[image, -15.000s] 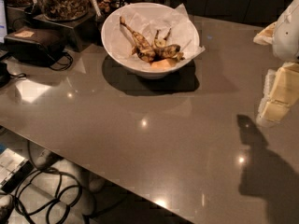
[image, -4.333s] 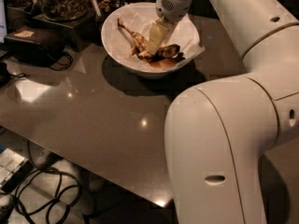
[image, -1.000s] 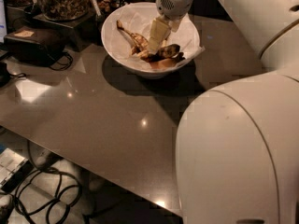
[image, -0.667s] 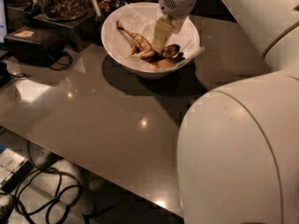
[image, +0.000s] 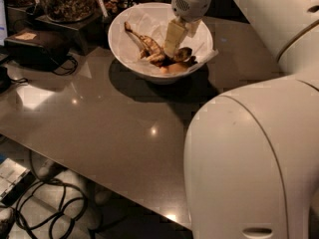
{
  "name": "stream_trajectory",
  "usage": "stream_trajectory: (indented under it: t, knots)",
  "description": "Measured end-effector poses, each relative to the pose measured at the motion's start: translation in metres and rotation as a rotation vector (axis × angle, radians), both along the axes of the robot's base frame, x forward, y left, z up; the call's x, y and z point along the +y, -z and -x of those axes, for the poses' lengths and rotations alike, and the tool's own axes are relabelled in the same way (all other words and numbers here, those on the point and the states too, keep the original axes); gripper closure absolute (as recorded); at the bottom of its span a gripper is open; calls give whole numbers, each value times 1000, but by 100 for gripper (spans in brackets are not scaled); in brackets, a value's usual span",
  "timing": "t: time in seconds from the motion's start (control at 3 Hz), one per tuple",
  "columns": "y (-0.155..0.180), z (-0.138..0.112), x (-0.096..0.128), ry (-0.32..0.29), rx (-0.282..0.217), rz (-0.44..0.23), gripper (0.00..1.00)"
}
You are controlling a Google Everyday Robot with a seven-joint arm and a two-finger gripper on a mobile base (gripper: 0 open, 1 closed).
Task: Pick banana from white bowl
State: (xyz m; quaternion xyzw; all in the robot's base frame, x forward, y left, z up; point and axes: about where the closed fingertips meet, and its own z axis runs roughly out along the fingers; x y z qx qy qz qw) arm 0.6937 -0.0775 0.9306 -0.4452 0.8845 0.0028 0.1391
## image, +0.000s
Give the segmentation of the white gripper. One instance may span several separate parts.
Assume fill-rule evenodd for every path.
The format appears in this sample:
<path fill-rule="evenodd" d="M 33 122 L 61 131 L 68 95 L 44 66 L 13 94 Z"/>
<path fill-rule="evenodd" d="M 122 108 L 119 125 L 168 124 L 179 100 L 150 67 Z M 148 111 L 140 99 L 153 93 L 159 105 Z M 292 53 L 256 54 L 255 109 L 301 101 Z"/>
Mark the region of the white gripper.
<path fill-rule="evenodd" d="M 192 38 L 207 12 L 211 0 L 171 0 L 171 9 L 176 18 L 172 19 L 166 30 L 163 50 L 172 57 L 187 34 Z"/>

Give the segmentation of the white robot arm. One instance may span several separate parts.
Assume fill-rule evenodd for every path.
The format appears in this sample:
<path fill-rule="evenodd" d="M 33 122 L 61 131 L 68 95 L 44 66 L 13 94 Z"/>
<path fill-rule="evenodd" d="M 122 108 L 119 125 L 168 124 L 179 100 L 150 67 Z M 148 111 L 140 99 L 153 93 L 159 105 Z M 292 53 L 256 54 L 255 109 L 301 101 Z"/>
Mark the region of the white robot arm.
<path fill-rule="evenodd" d="M 194 239 L 308 239 L 319 186 L 319 0 L 233 0 L 283 71 L 222 93 L 184 144 Z"/>

